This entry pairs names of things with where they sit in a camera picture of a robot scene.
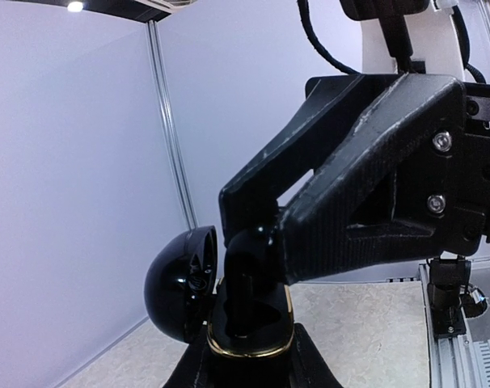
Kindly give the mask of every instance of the black base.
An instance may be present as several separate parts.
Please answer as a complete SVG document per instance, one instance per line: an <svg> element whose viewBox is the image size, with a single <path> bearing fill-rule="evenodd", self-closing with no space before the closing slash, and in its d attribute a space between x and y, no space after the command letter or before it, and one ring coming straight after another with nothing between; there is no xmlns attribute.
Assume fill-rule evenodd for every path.
<svg viewBox="0 0 490 388"><path fill-rule="evenodd" d="M268 368L248 361L229 361L211 353L201 331L176 366L164 388L343 388L335 379L304 326L295 324L294 341L284 358Z"/></svg>
<svg viewBox="0 0 490 388"><path fill-rule="evenodd" d="M466 334L466 324L460 307L452 309L450 314L432 310L432 326L433 336L437 339Z"/></svg>

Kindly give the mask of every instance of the small black clamp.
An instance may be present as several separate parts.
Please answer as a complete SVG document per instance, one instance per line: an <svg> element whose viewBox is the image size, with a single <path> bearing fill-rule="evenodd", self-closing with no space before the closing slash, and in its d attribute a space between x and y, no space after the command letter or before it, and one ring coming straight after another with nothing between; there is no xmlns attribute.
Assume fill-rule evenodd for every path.
<svg viewBox="0 0 490 388"><path fill-rule="evenodd" d="M435 258L429 262L427 287L435 338L466 334L461 310L461 287L470 282L471 262L463 256L457 259Z"/></svg>

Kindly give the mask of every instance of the black glossy sphere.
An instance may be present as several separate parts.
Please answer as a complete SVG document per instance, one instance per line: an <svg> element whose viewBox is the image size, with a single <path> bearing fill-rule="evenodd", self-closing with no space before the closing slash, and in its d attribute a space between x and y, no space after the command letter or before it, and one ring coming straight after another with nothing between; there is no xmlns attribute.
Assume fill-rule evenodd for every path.
<svg viewBox="0 0 490 388"><path fill-rule="evenodd" d="M158 254L146 275L145 304L164 334L190 344L207 320L216 280L214 226L184 232Z"/></svg>

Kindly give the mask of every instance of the metal screw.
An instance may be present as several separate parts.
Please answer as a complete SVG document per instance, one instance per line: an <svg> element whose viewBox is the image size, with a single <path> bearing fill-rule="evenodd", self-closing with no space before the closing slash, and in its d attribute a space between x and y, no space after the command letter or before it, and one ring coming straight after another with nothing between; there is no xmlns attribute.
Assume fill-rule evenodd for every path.
<svg viewBox="0 0 490 388"><path fill-rule="evenodd" d="M468 112L468 115L475 116L477 115L477 113L479 113L480 109L476 101L469 99L466 104L466 110Z"/></svg>
<svg viewBox="0 0 490 388"><path fill-rule="evenodd" d="M448 132L440 132L433 137L432 143L439 152L448 152L452 148L452 136Z"/></svg>
<svg viewBox="0 0 490 388"><path fill-rule="evenodd" d="M432 213L441 214L445 211L446 198L442 195L429 196L429 199L427 200L427 206Z"/></svg>

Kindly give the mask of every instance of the beige floor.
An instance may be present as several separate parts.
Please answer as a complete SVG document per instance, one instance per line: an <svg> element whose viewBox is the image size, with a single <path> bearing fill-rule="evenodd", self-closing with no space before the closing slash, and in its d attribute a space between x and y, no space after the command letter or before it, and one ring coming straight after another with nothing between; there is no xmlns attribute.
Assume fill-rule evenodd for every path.
<svg viewBox="0 0 490 388"><path fill-rule="evenodd" d="M420 282L290 289L296 321L344 388L429 387ZM185 348L147 321L64 387L159 388Z"/></svg>

